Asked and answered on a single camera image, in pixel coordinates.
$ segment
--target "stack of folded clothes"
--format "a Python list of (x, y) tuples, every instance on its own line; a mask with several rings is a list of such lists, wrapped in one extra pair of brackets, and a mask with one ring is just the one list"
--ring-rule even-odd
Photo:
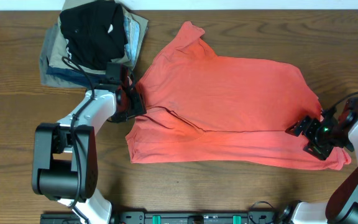
[(40, 54), (41, 84), (78, 88), (87, 79), (62, 62), (68, 57), (93, 83), (106, 74), (108, 62), (134, 69), (148, 20), (114, 1), (66, 0), (57, 24), (47, 30)]

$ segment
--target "orange-red cloth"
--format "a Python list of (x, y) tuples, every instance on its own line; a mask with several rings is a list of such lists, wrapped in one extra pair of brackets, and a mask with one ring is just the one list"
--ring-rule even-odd
[(137, 88), (147, 114), (126, 136), (135, 163), (249, 161), (294, 169), (341, 169), (351, 158), (334, 148), (319, 161), (304, 136), (284, 130), (321, 105), (299, 69), (271, 60), (217, 56), (185, 22)]

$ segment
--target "black folded cloth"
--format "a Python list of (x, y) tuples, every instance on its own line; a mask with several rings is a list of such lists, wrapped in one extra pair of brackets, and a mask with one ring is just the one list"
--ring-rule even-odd
[(95, 1), (60, 13), (60, 29), (68, 57), (93, 70), (105, 70), (111, 59), (124, 56), (127, 39), (122, 6)]

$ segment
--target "wooden tabletop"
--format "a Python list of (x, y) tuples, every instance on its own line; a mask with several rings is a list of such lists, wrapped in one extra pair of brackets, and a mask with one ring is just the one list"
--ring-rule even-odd
[[(149, 20), (138, 76), (191, 21), (218, 55), (299, 67), (323, 107), (358, 90), (358, 11), (135, 13)], [(66, 116), (84, 97), (82, 89), (40, 84), (39, 53), (58, 15), (0, 12), (0, 223), (39, 223), (43, 212), (68, 211), (34, 194), (30, 184), (35, 128)], [(356, 168), (356, 160), (341, 171), (223, 161), (131, 164), (124, 137), (132, 125), (105, 123), (97, 136), (98, 189), (118, 207), (222, 211), (247, 210), (258, 200), (276, 207), (295, 199), (324, 202)]]

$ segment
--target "white background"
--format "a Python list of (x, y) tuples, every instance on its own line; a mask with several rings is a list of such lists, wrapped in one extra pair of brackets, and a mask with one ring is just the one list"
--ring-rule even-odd
[[(0, 10), (61, 10), (65, 0), (0, 0)], [(358, 9), (358, 0), (116, 0), (132, 10)]]

